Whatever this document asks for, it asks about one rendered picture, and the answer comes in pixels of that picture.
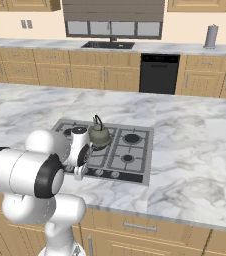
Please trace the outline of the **olive green kettle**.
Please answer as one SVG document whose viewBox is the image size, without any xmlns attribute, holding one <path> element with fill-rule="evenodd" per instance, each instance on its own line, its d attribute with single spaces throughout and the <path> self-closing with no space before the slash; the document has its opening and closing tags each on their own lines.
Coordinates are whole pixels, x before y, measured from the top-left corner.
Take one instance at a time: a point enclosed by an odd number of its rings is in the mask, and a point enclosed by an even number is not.
<svg viewBox="0 0 226 256">
<path fill-rule="evenodd" d="M 98 115 L 93 117 L 93 125 L 89 128 L 89 137 L 94 147 L 101 148 L 111 143 L 109 130 Z"/>
</svg>

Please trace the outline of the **grey gas hob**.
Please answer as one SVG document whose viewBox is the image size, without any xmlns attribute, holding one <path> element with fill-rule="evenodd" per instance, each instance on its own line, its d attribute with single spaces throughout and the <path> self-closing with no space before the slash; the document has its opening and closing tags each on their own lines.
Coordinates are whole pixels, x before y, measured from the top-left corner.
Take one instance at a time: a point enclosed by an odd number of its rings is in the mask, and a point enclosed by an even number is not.
<svg viewBox="0 0 226 256">
<path fill-rule="evenodd" d="M 105 147 L 94 148 L 87 164 L 86 176 L 112 179 L 124 182 L 149 185 L 154 129 L 151 127 L 117 125 L 103 123 L 109 130 L 111 143 Z M 93 122 L 60 119 L 52 128 L 71 140 L 74 127 L 89 129 Z M 96 170 L 103 170 L 102 176 Z M 111 177 L 119 172 L 118 178 Z"/>
</svg>

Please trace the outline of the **black sink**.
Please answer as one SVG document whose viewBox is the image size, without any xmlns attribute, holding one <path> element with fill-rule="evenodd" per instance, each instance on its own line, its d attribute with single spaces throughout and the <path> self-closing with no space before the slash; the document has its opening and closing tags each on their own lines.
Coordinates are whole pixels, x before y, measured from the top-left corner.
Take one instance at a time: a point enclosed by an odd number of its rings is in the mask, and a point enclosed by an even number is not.
<svg viewBox="0 0 226 256">
<path fill-rule="evenodd" d="M 81 48 L 132 49 L 134 44 L 133 42 L 88 41 Z"/>
</svg>

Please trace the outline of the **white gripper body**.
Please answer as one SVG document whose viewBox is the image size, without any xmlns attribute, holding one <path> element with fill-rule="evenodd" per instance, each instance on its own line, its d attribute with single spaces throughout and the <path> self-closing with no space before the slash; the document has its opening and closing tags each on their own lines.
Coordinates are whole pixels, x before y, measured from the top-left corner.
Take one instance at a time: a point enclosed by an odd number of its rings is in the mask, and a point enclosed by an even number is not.
<svg viewBox="0 0 226 256">
<path fill-rule="evenodd" d="M 87 171 L 87 166 L 86 165 L 82 165 L 80 167 L 75 167 L 74 168 L 74 178 L 77 181 L 81 181 L 85 175 Z"/>
</svg>

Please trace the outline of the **grey paper towel roll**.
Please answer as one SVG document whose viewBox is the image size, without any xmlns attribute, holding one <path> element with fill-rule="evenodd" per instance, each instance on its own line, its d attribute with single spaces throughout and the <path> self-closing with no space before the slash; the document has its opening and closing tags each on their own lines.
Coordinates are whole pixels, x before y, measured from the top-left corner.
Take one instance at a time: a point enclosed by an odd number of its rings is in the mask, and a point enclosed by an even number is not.
<svg viewBox="0 0 226 256">
<path fill-rule="evenodd" d="M 206 49 L 214 49 L 215 48 L 218 29 L 219 29 L 219 27 L 215 24 L 208 26 L 204 48 L 206 48 Z"/>
</svg>

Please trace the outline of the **wooden wall cupboards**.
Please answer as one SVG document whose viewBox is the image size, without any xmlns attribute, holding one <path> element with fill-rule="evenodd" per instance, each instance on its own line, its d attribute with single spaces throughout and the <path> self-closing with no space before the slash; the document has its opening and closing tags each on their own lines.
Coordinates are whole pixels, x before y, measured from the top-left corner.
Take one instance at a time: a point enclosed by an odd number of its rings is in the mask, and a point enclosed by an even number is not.
<svg viewBox="0 0 226 256">
<path fill-rule="evenodd" d="M 226 0 L 168 0 L 168 12 L 226 12 Z"/>
<path fill-rule="evenodd" d="M 60 9 L 60 0 L 0 0 L 0 11 L 53 12 Z"/>
</svg>

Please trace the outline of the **short wooden base cupboard run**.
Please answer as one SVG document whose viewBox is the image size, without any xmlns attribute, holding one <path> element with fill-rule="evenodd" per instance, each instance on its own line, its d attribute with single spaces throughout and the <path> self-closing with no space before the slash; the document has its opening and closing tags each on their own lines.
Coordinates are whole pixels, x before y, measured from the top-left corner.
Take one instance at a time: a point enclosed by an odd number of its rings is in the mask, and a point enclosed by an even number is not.
<svg viewBox="0 0 226 256">
<path fill-rule="evenodd" d="M 182 55 L 175 93 L 226 98 L 226 56 Z"/>
</svg>

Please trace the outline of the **black dishwasher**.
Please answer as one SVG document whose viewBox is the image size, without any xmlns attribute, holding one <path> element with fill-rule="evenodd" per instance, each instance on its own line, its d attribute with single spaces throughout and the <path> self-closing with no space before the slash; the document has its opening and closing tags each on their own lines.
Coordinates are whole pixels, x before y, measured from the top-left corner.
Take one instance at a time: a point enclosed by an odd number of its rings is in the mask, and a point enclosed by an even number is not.
<svg viewBox="0 0 226 256">
<path fill-rule="evenodd" d="M 141 54 L 142 93 L 175 94 L 180 56 L 178 54 Z"/>
</svg>

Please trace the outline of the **long wooden base cupboard run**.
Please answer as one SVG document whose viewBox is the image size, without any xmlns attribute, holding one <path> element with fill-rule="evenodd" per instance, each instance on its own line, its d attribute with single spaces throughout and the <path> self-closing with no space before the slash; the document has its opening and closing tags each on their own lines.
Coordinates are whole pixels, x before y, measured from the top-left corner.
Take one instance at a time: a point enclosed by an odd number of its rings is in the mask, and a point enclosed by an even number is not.
<svg viewBox="0 0 226 256">
<path fill-rule="evenodd" d="M 0 48 L 0 82 L 137 92 L 139 53 Z"/>
</svg>

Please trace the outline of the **wooden island drawer front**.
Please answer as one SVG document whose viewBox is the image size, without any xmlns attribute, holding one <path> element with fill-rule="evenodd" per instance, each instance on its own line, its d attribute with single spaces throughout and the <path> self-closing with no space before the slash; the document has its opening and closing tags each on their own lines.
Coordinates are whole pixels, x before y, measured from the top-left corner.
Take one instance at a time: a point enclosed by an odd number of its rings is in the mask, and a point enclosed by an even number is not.
<svg viewBox="0 0 226 256">
<path fill-rule="evenodd" d="M 123 221 L 148 227 L 156 226 L 157 232 L 125 227 L 123 226 Z M 210 232 L 206 228 L 92 208 L 86 210 L 81 226 L 97 231 L 116 232 L 127 236 L 143 237 L 201 250 L 204 248 Z"/>
</svg>

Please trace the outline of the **brown window blind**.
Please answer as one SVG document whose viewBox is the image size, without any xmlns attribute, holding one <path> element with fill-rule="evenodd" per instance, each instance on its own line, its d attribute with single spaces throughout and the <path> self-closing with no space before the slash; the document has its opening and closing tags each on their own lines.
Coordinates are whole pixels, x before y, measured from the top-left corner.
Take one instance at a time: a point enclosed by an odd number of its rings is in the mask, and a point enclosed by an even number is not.
<svg viewBox="0 0 226 256">
<path fill-rule="evenodd" d="M 62 0 L 66 21 L 162 22 L 165 0 Z"/>
</svg>

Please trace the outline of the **window with grey frame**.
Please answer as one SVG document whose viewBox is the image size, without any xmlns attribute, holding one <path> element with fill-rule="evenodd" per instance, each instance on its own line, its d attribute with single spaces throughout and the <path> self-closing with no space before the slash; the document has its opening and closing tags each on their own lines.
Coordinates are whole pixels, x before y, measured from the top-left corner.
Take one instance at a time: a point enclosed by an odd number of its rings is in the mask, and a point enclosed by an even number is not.
<svg viewBox="0 0 226 256">
<path fill-rule="evenodd" d="M 67 37 L 160 39 L 159 21 L 66 21 Z"/>
</svg>

